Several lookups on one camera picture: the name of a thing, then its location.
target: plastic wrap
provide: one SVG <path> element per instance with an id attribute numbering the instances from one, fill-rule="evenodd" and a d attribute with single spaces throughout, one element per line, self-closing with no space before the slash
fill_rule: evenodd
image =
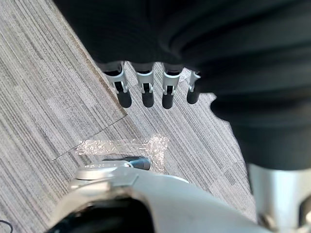
<path id="1" fill-rule="evenodd" d="M 164 152 L 168 142 L 168 138 L 159 134 L 149 139 L 86 140 L 80 142 L 76 154 L 95 156 L 98 162 L 107 158 L 144 156 L 151 161 L 150 170 L 164 173 Z"/>

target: black fingertip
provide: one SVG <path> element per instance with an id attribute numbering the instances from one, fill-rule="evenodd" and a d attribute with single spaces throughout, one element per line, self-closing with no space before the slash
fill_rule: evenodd
<path id="1" fill-rule="evenodd" d="M 149 92 L 142 93 L 141 97 L 142 97 L 142 102 L 143 102 L 145 107 L 151 108 L 153 106 L 153 104 L 155 102 L 153 93 L 149 93 Z"/>
<path id="2" fill-rule="evenodd" d="M 130 91 L 127 92 L 119 92 L 117 94 L 118 100 L 120 105 L 123 108 L 129 108 L 132 105 L 132 98 L 131 98 L 131 94 Z"/>
<path id="3" fill-rule="evenodd" d="M 167 95 L 163 94 L 162 97 L 162 106 L 165 109 L 170 109 L 173 106 L 173 97 L 174 95 L 171 95 L 170 93 L 168 93 Z"/>
<path id="4" fill-rule="evenodd" d="M 187 102 L 189 104 L 195 104 L 199 100 L 200 93 L 197 91 L 189 91 L 187 93 Z"/>

